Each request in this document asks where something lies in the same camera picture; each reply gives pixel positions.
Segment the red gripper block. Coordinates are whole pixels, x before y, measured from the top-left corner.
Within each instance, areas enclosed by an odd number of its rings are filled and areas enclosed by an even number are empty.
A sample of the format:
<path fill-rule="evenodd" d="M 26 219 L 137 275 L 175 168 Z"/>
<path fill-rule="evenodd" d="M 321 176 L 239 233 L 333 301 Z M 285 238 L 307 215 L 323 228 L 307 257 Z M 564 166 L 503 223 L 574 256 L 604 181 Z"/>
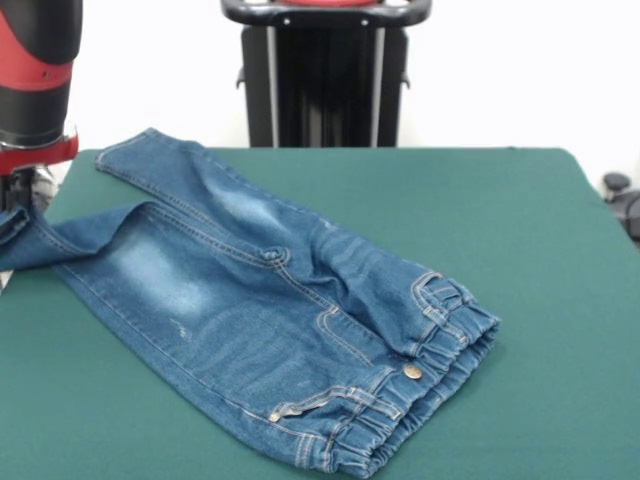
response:
<path fill-rule="evenodd" d="M 49 166 L 75 158 L 79 150 L 76 132 L 58 125 L 45 130 L 12 131 L 1 127 L 1 175 L 37 166 Z"/>

